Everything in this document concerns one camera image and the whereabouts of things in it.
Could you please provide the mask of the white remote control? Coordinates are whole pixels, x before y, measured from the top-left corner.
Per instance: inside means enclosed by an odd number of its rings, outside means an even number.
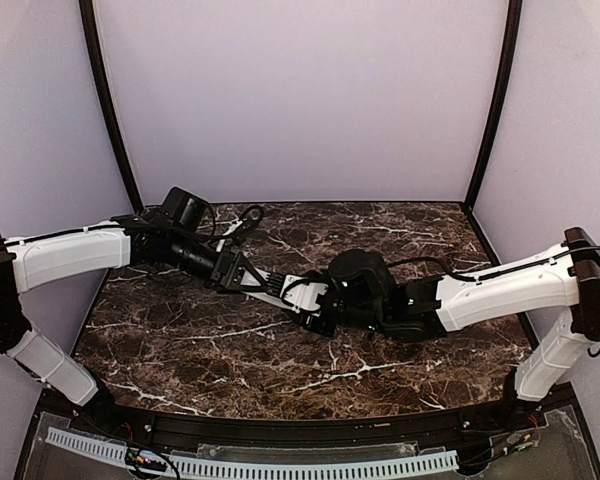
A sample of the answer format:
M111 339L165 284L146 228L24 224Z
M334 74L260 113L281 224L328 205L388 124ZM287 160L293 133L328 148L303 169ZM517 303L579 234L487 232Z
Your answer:
M271 272L269 273L270 278L267 288L271 290L271 293L274 295L274 298L265 296L252 297L262 300L271 305L277 306L279 308L286 309L294 313L300 313L300 301L297 300L291 294L291 284L296 283L296 285L299 286L303 284L306 281L306 279L296 275L285 275Z

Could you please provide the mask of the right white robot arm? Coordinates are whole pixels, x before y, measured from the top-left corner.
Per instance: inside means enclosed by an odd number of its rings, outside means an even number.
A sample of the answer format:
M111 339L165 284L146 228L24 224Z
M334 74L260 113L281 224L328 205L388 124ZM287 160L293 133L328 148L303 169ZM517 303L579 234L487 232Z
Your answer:
M339 325L406 343L437 339L496 317L558 307L531 356L510 377L510 397L537 403L591 345L600 343L600 245L580 227L563 242L521 261L465 274L396 282L375 251L348 250L323 273L280 289L298 324L321 335Z

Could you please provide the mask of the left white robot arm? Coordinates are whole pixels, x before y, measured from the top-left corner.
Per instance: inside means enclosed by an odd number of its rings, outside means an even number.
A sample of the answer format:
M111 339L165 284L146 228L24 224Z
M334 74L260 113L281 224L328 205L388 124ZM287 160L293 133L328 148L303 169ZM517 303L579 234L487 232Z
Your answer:
M207 201L174 187L157 212L147 216L123 215L29 238L0 235L0 354L78 407L108 403L107 387L25 316L22 294L93 271L148 263L173 266L219 291L279 291L235 245L258 225L262 208L249 207L222 235L198 233L204 215L212 211Z

